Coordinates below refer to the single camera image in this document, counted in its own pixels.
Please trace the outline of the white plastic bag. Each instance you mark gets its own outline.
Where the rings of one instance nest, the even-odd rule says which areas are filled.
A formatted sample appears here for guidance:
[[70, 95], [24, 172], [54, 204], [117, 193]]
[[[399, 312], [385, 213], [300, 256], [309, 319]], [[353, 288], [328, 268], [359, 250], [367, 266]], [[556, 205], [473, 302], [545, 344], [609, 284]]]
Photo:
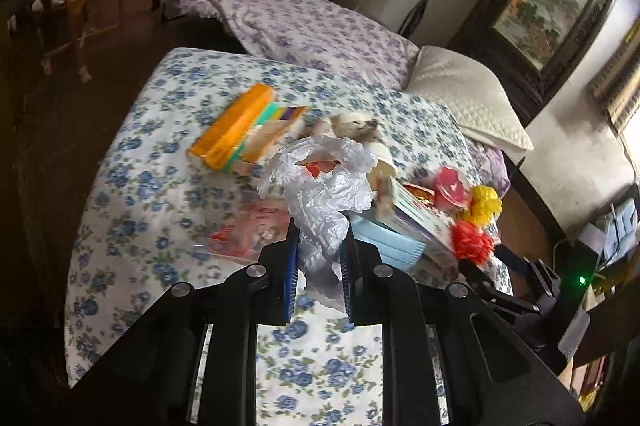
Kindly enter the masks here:
[[305, 290], [323, 306], [345, 308], [334, 266], [349, 229], [346, 214], [371, 207], [368, 174], [377, 164], [355, 140], [316, 135], [282, 148], [262, 172], [258, 193], [266, 199], [281, 192], [299, 230], [297, 266]]

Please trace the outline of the orange cardboard box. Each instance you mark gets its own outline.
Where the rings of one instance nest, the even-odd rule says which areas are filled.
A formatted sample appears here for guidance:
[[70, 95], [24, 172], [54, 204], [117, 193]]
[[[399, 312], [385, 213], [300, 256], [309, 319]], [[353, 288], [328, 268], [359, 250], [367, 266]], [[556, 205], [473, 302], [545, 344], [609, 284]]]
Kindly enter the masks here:
[[282, 147], [305, 134], [309, 108], [282, 106], [274, 97], [272, 87], [254, 84], [194, 143], [190, 157], [218, 173], [258, 176]]

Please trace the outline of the clear red snack wrapper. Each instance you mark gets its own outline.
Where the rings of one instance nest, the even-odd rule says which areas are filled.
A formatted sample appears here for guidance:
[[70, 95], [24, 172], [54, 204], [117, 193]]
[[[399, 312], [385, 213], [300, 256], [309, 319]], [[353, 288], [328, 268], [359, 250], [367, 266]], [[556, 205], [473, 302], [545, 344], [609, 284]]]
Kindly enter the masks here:
[[199, 261], [221, 258], [237, 264], [255, 264], [266, 245], [285, 239], [289, 223], [285, 201], [268, 199], [242, 203], [229, 224], [194, 245], [193, 256]]

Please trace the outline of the red woven bow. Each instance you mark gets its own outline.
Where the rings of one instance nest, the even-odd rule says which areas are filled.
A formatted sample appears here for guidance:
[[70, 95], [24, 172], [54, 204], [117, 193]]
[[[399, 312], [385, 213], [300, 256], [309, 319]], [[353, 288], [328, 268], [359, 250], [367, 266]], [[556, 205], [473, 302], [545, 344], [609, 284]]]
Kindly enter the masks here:
[[471, 261], [475, 266], [485, 264], [495, 250], [495, 242], [484, 230], [459, 220], [450, 228], [452, 251], [458, 261]]

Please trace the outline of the yellow woven ball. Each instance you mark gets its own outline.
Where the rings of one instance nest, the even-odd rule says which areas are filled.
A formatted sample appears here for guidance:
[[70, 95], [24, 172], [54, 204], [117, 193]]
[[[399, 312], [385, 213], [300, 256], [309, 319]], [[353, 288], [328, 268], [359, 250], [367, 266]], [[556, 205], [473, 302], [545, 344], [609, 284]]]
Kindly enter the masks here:
[[502, 201], [494, 188], [475, 186], [470, 191], [470, 197], [468, 207], [458, 214], [457, 220], [484, 229], [500, 216]]

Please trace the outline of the white barcode box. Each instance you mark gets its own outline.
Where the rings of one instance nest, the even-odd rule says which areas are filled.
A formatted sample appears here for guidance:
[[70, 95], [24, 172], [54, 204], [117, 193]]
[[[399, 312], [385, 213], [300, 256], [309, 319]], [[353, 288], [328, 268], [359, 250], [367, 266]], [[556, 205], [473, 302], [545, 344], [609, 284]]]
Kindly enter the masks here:
[[440, 267], [457, 266], [450, 221], [428, 209], [394, 177], [378, 177], [375, 218], [393, 231], [424, 243], [424, 255]]

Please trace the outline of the small red candy wrapper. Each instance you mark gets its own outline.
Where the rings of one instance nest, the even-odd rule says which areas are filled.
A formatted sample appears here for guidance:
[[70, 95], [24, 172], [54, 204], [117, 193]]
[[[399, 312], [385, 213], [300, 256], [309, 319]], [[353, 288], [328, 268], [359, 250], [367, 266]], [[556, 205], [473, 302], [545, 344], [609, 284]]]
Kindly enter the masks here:
[[427, 205], [433, 205], [435, 203], [435, 194], [433, 190], [418, 185], [413, 185], [413, 183], [402, 183], [401, 186], [403, 186], [422, 203]]

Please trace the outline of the purple floral cloth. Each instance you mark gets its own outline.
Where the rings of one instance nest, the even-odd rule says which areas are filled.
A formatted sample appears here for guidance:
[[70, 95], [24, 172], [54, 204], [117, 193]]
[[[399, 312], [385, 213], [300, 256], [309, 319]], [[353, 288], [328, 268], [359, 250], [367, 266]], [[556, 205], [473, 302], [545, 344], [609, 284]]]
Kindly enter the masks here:
[[471, 138], [465, 140], [480, 182], [494, 189], [503, 199], [511, 188], [511, 182], [502, 151]]

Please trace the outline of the red round container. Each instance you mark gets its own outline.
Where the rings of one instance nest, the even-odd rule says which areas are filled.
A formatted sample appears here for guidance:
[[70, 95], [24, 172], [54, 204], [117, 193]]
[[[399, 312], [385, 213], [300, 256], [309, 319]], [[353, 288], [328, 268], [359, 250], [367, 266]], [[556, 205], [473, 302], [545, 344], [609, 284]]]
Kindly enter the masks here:
[[459, 212], [471, 201], [471, 186], [466, 178], [451, 166], [443, 166], [434, 178], [434, 203], [442, 211]]

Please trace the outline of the cream paper cup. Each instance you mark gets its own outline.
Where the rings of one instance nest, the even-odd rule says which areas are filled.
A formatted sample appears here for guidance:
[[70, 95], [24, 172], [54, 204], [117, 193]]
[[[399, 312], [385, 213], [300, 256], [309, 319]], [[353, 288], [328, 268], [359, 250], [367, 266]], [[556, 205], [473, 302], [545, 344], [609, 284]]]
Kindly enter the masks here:
[[311, 128], [311, 134], [336, 138], [350, 138], [359, 142], [364, 149], [373, 153], [378, 160], [368, 174], [371, 189], [378, 189], [378, 179], [397, 175], [392, 153], [387, 147], [378, 120], [370, 114], [343, 112], [322, 117]]

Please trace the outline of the blue floral bedsheet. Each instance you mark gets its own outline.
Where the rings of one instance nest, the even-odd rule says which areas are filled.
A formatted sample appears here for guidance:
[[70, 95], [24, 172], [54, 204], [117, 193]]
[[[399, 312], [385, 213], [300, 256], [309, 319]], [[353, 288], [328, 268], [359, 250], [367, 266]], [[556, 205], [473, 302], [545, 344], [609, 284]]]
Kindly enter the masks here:
[[[70, 258], [65, 357], [76, 383], [179, 281], [224, 281], [235, 264], [201, 248], [229, 224], [254, 181], [218, 175], [188, 156], [192, 143], [245, 90], [270, 86], [307, 122], [372, 115], [398, 174], [417, 183], [442, 166], [483, 183], [480, 157], [435, 102], [295, 64], [177, 48], [158, 64], [114, 138], [87, 200]], [[377, 425], [382, 338], [306, 292], [283, 328], [258, 333], [257, 420], [262, 425]]]

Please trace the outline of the white quilted pillow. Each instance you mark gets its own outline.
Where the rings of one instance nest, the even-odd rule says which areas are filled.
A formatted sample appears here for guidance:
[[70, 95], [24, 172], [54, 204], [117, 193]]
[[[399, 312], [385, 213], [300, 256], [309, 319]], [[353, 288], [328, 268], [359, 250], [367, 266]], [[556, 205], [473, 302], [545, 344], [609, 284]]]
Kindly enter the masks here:
[[475, 59], [424, 46], [406, 92], [446, 106], [462, 134], [503, 152], [534, 149], [497, 76]]

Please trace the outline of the framed landscape painting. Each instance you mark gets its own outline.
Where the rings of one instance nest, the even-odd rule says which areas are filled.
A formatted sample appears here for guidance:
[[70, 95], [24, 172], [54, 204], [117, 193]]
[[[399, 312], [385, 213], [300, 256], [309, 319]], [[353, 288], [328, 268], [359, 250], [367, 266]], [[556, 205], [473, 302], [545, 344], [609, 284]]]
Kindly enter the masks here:
[[479, 0], [451, 38], [485, 64], [528, 125], [587, 53], [615, 0]]

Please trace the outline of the wooden chair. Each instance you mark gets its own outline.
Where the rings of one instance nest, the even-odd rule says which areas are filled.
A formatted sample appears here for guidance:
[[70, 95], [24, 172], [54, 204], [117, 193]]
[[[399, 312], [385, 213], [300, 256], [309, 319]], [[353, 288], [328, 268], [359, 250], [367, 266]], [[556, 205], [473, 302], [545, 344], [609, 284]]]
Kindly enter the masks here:
[[[95, 28], [91, 25], [89, 4], [93, 0], [35, 0], [32, 13], [35, 18], [37, 42], [41, 52], [40, 64], [45, 75], [52, 74], [52, 60], [65, 50], [73, 52], [79, 79], [91, 80], [85, 45], [90, 36], [116, 30], [119, 22]], [[117, 0], [118, 20], [122, 20], [122, 0]]]

